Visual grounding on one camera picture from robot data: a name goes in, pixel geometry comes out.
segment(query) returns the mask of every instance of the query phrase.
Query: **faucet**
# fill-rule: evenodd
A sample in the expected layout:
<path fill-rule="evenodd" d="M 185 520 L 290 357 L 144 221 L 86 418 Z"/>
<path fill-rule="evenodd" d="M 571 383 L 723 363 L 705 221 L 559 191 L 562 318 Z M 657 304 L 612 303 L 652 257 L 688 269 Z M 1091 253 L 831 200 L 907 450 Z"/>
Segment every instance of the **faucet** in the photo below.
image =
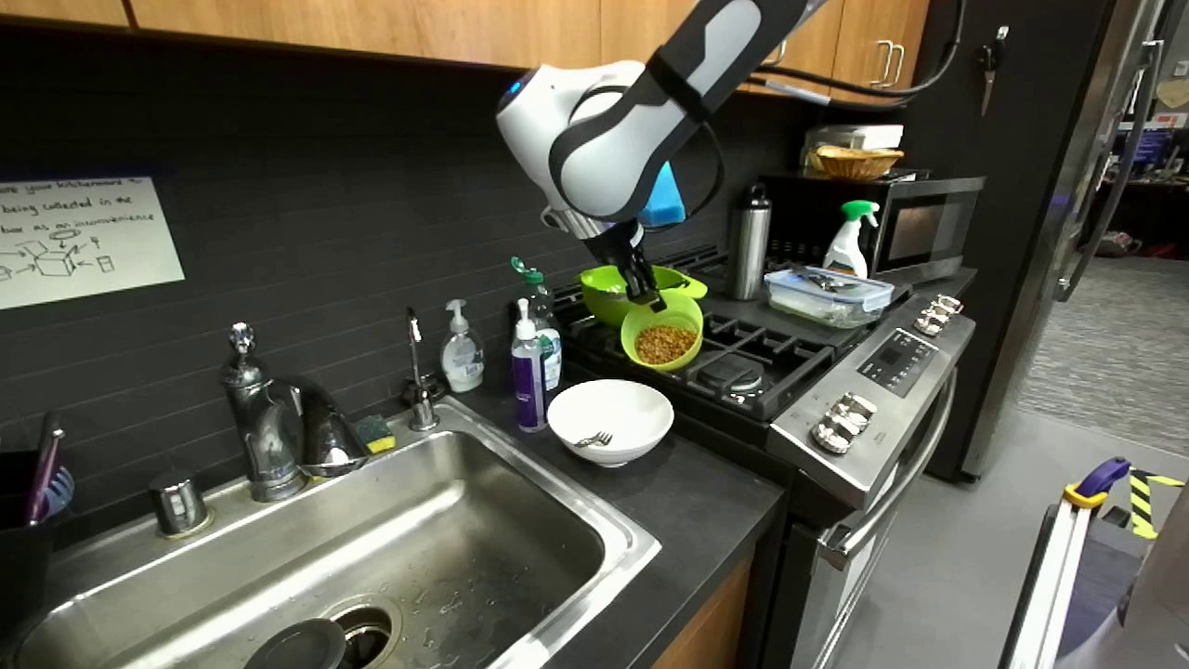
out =
<path fill-rule="evenodd" d="M 245 448 L 253 497 L 290 497 L 302 479 L 341 476 L 369 463 L 323 387 L 270 378 L 250 323 L 231 323 L 227 339 L 224 389 Z"/>
<path fill-rule="evenodd" d="M 420 323 L 415 323 L 415 308 L 408 308 L 408 378 L 400 397 L 414 404 L 408 412 L 408 430 L 431 430 L 440 428 L 440 412 L 434 402 L 446 393 L 446 387 L 420 367 Z"/>

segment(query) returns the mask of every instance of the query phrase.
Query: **green bowl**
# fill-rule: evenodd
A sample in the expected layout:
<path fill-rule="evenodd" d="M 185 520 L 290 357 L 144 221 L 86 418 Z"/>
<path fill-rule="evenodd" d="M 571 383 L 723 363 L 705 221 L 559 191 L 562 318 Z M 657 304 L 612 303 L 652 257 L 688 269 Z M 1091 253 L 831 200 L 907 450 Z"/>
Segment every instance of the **green bowl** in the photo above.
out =
<path fill-rule="evenodd" d="M 680 373 L 680 367 L 688 367 L 688 363 L 702 354 L 702 304 L 690 303 L 690 298 L 680 295 L 680 292 L 660 292 L 660 298 L 664 298 L 664 308 L 660 308 L 660 314 L 655 314 L 655 308 L 648 308 L 648 304 L 632 304 L 632 308 L 628 308 L 628 318 L 624 318 L 624 323 L 621 323 L 621 350 L 624 350 L 624 357 L 628 357 L 632 363 L 639 363 L 639 367 Z M 660 363 L 652 363 L 652 361 L 644 361 L 639 350 L 636 350 L 636 344 L 639 344 L 639 335 L 644 335 L 648 329 L 680 329 L 680 330 L 690 330 L 695 344 L 690 344 L 680 357 L 660 361 Z"/>
<path fill-rule="evenodd" d="M 680 295 L 690 303 L 705 298 L 705 283 L 669 269 L 655 264 L 655 279 L 660 295 Z M 581 303 L 597 323 L 624 323 L 632 303 L 628 303 L 628 283 L 612 264 L 586 269 L 581 277 Z"/>

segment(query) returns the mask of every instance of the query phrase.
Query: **stainless steel sink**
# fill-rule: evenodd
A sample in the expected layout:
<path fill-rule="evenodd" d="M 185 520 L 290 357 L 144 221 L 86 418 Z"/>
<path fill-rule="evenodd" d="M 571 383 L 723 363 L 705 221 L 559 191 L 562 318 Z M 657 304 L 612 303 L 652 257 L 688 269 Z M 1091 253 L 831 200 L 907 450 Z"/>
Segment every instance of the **stainless steel sink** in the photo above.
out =
<path fill-rule="evenodd" d="M 118 529 L 53 564 L 60 604 L 17 667 L 245 667 L 302 621 L 335 621 L 359 667 L 544 667 L 660 552 L 536 464 L 460 402 L 396 455 L 253 502 L 209 495 L 209 529 Z"/>

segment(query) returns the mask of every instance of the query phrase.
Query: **stainless steel oven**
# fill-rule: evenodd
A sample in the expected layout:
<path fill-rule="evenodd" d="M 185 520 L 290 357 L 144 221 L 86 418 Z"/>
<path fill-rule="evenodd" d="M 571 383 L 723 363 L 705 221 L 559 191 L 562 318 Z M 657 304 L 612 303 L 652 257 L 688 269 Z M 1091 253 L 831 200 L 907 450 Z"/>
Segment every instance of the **stainless steel oven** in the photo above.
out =
<path fill-rule="evenodd" d="M 883 529 L 940 448 L 969 335 L 951 298 L 919 298 L 772 420 L 771 455 L 803 491 L 785 523 L 764 667 L 831 667 Z"/>
<path fill-rule="evenodd" d="M 928 459 L 938 455 L 951 404 L 954 404 L 954 375 L 945 383 L 945 393 L 938 397 L 928 425 L 919 428 L 919 434 L 898 455 L 897 470 L 889 474 L 872 502 L 819 537 L 810 590 L 803 607 L 803 625 L 794 631 L 793 667 L 814 667 L 814 669 L 831 667 L 831 655 L 850 625 L 850 612 L 862 604 L 862 590 L 872 577 L 892 508 L 904 502 L 904 495 L 915 489 L 915 479 L 927 474 Z"/>

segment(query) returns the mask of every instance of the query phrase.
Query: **cabinet door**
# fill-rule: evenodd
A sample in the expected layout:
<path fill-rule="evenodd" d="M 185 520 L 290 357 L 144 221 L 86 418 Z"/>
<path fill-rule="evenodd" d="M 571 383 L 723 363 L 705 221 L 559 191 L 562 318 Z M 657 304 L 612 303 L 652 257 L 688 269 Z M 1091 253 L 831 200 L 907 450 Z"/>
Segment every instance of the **cabinet door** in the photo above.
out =
<path fill-rule="evenodd" d="M 571 0 L 133 0 L 140 31 L 463 62 L 597 62 L 597 5 Z"/>
<path fill-rule="evenodd" d="M 0 0 L 0 17 L 130 28 L 123 0 Z"/>
<path fill-rule="evenodd" d="M 808 72 L 808 75 L 831 77 L 839 28 L 845 28 L 845 5 L 839 0 L 824 0 L 803 28 L 794 28 L 779 43 L 777 69 L 794 69 L 794 72 Z M 814 87 L 814 82 L 803 82 L 803 77 L 779 77 L 779 82 L 830 97 L 830 87 Z"/>
<path fill-rule="evenodd" d="M 839 0 L 836 77 L 857 87 L 910 87 L 928 0 Z"/>
<path fill-rule="evenodd" d="M 695 0 L 602 0 L 602 62 L 648 59 L 695 10 Z"/>
<path fill-rule="evenodd" d="M 746 619 L 756 552 L 722 579 L 705 607 L 685 625 L 685 631 L 660 651 L 655 669 L 736 669 Z"/>

